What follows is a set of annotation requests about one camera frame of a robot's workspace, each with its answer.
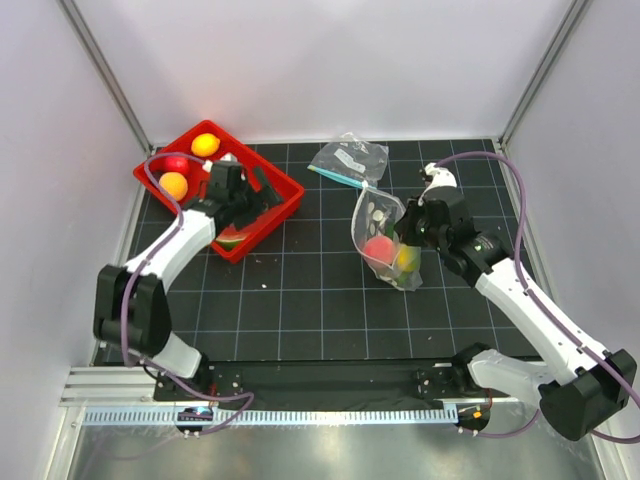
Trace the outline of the small yellow-green toy fruit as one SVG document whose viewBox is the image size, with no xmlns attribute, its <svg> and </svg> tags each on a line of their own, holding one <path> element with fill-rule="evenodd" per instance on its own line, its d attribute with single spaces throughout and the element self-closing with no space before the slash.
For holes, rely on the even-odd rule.
<svg viewBox="0 0 640 480">
<path fill-rule="evenodd" d="M 402 272 L 414 272 L 420 268 L 421 249 L 419 247 L 400 244 L 397 249 L 395 266 Z"/>
</svg>

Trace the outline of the green toy cucumber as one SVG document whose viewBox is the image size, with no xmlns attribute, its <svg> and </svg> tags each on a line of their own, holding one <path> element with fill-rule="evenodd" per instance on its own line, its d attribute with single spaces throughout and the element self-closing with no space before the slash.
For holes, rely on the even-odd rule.
<svg viewBox="0 0 640 480">
<path fill-rule="evenodd" d="M 397 242 L 399 240 L 399 236 L 395 230 L 395 225 L 396 223 L 394 221 L 387 221 L 384 224 L 383 234 L 392 241 Z"/>
</svg>

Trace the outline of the white-spotted clear zip bag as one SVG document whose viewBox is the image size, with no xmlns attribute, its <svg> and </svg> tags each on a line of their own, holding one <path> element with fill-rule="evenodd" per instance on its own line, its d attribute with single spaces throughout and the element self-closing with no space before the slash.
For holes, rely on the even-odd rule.
<svg viewBox="0 0 640 480">
<path fill-rule="evenodd" d="M 379 281 L 399 291 L 415 291 L 422 285 L 421 250 L 402 243 L 394 230 L 404 213 L 397 197 L 366 185 L 353 211 L 351 238 Z"/>
</svg>

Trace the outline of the pink toy peach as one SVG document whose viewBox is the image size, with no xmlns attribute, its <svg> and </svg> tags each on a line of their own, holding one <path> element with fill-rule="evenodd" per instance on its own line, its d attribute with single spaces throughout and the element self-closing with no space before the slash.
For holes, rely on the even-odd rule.
<svg viewBox="0 0 640 480">
<path fill-rule="evenodd" d="M 379 235 L 366 241 L 363 255 L 369 263 L 374 265 L 391 265 L 396 256 L 396 247 L 391 239 Z"/>
</svg>

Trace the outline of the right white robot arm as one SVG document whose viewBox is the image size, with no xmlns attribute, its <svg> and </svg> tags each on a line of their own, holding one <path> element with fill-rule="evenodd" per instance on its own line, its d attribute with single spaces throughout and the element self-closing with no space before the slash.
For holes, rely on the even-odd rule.
<svg viewBox="0 0 640 480">
<path fill-rule="evenodd" d="M 499 236 L 476 230 L 457 189 L 438 187 L 410 199 L 394 230 L 408 246 L 435 249 L 452 273 L 510 319 L 544 361 L 536 367 L 476 344 L 458 354 L 462 364 L 450 372 L 457 393 L 472 396 L 489 388 L 516 397 L 536 406 L 572 441 L 638 401 L 633 357 L 625 350 L 612 353 L 581 331 Z"/>
</svg>

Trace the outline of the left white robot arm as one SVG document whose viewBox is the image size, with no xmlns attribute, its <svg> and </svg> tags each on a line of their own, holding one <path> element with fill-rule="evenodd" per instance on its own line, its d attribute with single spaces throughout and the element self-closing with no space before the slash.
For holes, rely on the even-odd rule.
<svg viewBox="0 0 640 480">
<path fill-rule="evenodd" d="M 205 359 L 173 330 L 167 291 L 206 245 L 229 226 L 255 223 L 282 197 L 260 167 L 237 161 L 207 161 L 203 196 L 177 207 L 174 222 L 149 247 L 122 266 L 106 265 L 97 277 L 93 334 L 118 346 L 123 360 L 136 356 L 177 376 L 176 386 L 190 400 L 212 386 Z"/>
</svg>

